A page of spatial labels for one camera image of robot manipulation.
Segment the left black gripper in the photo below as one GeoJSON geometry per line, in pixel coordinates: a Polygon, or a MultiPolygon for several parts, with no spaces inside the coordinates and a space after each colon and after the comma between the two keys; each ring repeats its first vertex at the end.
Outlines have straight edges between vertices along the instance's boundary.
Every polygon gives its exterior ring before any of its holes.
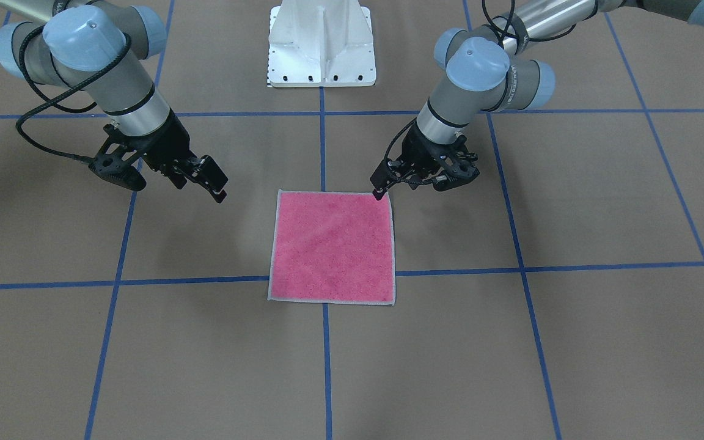
{"type": "MultiPolygon", "coordinates": [[[[430,183],[448,184],[456,179],[452,166],[457,158],[458,139],[450,144],[435,143],[428,139],[413,123],[401,143],[401,154],[396,159],[396,175],[400,178],[429,180],[430,183]]],[[[389,161],[381,161],[370,177],[375,200],[382,200],[397,183],[389,161]]]]}

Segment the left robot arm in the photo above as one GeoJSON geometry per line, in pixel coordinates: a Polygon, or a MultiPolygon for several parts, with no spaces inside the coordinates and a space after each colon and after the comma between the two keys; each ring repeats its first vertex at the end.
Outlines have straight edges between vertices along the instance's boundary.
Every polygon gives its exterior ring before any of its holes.
{"type": "Polygon", "coordinates": [[[464,129],[479,112],[538,109],[550,100],[556,75],[545,62],[520,59],[528,47],[567,36],[581,22],[621,7],[636,7],[704,27],[704,1],[529,1],[511,4],[471,31],[445,31],[433,56],[444,75],[417,117],[397,135],[400,155],[383,156],[372,174],[381,200],[403,183],[447,191],[480,175],[477,154],[466,147],[464,129]]]}

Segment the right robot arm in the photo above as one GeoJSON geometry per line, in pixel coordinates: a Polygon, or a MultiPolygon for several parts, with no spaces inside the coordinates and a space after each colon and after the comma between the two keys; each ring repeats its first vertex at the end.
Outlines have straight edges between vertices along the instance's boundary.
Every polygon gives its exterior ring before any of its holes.
{"type": "Polygon", "coordinates": [[[146,186],[135,167],[143,160],[176,188],[190,182],[217,203],[226,198],[226,174],[210,156],[193,153],[187,130],[141,64],[167,45],[159,14],[107,1],[0,1],[0,7],[24,17],[0,28],[0,64],[42,99],[16,121],[26,142],[130,191],[146,186]],[[62,152],[28,136],[25,122],[48,108],[71,114],[100,108],[110,121],[98,152],[62,152]]]}

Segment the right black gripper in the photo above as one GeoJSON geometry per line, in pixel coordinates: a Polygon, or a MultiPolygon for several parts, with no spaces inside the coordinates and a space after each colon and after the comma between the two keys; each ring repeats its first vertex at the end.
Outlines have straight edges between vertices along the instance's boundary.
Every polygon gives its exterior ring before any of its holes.
{"type": "Polygon", "coordinates": [[[188,179],[210,193],[217,204],[226,198],[226,173],[211,156],[196,158],[190,150],[190,136],[173,111],[153,133],[139,137],[148,167],[182,189],[188,179]]]}

